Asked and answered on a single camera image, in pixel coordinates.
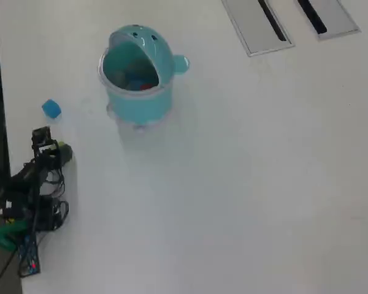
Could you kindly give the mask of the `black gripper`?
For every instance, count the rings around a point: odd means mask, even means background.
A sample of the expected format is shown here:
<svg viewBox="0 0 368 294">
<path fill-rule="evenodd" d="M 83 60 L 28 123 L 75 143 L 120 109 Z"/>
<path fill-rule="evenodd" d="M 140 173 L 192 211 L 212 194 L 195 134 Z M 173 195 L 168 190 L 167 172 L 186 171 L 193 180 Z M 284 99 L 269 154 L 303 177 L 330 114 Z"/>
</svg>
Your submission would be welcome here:
<svg viewBox="0 0 368 294">
<path fill-rule="evenodd" d="M 61 168 L 62 162 L 70 162 L 73 151 L 67 143 L 56 140 L 47 140 L 42 143 L 33 143 L 34 158 L 44 168 Z"/>
</svg>

